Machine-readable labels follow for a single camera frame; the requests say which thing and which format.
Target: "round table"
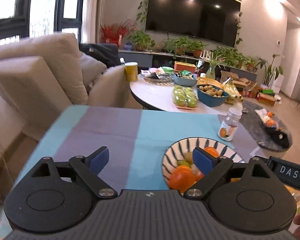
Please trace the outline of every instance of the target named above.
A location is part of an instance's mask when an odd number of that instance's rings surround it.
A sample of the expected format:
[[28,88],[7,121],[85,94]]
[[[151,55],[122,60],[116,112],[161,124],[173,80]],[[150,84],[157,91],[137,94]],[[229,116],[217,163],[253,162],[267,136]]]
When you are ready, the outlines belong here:
[[[200,113],[200,114],[220,114],[227,115],[227,112],[232,105],[222,104],[217,107],[209,107],[204,103],[198,101],[198,108],[196,110],[185,110],[176,108],[172,102],[172,89],[174,85],[152,84],[146,82],[141,75],[138,75],[138,80],[130,83],[131,94],[134,99],[141,104],[145,109],[160,110],[167,112],[186,112],[186,113]],[[243,102],[243,107],[249,111],[247,114],[242,114],[240,123],[245,127],[255,142],[264,150],[267,151],[268,156],[276,153],[276,157],[283,157],[288,149],[284,149],[276,144],[270,136],[266,133],[263,124],[255,112],[256,109],[263,107],[249,101]],[[284,131],[288,134],[290,147],[292,146],[292,136],[286,126],[277,117],[274,119],[279,123]]]
[[172,89],[173,85],[148,83],[141,75],[138,75],[138,81],[130,82],[130,90],[134,99],[149,110],[226,115],[231,107],[227,104],[209,107],[198,101],[198,108],[196,110],[179,109],[172,102]]

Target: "black label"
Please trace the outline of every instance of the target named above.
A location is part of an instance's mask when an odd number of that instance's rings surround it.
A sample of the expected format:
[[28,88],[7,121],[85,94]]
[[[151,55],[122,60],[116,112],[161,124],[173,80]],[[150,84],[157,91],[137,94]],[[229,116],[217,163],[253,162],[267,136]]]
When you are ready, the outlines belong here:
[[300,184],[300,170],[278,163],[273,171],[279,178]]

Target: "metal screw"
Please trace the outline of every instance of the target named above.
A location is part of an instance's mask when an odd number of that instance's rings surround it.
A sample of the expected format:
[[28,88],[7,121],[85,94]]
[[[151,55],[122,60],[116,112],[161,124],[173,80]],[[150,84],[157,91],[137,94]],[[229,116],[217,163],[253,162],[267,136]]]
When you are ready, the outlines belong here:
[[99,195],[103,197],[111,197],[114,195],[114,190],[112,188],[103,188],[99,190]]
[[190,197],[199,197],[202,195],[202,191],[197,188],[191,188],[187,191],[187,194]]

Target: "blue bowl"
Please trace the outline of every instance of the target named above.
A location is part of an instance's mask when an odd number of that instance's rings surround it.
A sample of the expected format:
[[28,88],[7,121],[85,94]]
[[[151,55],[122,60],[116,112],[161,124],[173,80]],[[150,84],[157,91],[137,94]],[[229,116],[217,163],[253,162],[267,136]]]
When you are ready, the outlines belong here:
[[221,106],[229,97],[229,94],[223,91],[223,96],[224,98],[215,98],[213,96],[210,96],[204,92],[202,92],[199,87],[205,87],[205,86],[210,86],[210,85],[197,85],[197,93],[198,93],[198,98],[199,100],[204,103],[207,106],[210,107],[216,107],[216,106]]
[[185,87],[194,87],[197,84],[197,79],[189,79],[189,78],[179,78],[175,74],[173,75],[173,79],[177,85],[185,86]]

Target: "bottle label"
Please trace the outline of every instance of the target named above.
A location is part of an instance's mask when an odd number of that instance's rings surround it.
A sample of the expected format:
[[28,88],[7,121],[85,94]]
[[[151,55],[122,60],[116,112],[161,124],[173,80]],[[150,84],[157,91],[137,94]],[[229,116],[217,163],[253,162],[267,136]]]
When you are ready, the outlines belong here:
[[233,139],[236,130],[237,127],[228,125],[225,123],[225,121],[222,121],[218,135],[220,138],[222,138],[225,141],[231,141]]

